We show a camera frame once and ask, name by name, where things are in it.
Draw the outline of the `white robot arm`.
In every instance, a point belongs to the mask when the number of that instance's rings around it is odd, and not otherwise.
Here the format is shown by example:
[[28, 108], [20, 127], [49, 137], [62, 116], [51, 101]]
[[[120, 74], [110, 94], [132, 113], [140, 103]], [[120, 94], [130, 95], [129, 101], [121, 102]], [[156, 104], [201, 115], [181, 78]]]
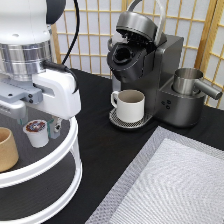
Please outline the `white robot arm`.
[[0, 113], [28, 121], [27, 109], [48, 113], [48, 135], [81, 109], [78, 80], [56, 63], [51, 25], [66, 0], [0, 0]]

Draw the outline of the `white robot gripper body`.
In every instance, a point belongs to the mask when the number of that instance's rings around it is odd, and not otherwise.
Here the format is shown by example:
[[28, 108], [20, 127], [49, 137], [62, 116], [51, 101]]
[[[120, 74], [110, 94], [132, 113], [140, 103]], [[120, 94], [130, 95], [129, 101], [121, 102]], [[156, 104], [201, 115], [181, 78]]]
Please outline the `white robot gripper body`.
[[69, 120], [81, 110], [77, 79], [69, 72], [46, 69], [30, 81], [17, 81], [0, 74], [0, 100], [23, 101], [26, 108]]

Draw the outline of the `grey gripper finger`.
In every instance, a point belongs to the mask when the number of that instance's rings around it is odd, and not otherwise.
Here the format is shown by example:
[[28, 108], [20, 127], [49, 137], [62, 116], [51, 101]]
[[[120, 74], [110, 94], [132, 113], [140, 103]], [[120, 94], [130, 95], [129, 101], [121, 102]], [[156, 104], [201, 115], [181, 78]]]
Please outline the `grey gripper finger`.
[[60, 136], [60, 130], [62, 127], [62, 119], [59, 117], [53, 116], [48, 122], [47, 122], [47, 128], [48, 128], [48, 136], [51, 139], [56, 139]]
[[17, 123], [24, 125], [28, 122], [28, 110], [23, 101], [8, 103], [0, 100], [0, 113], [10, 118], [16, 119]]

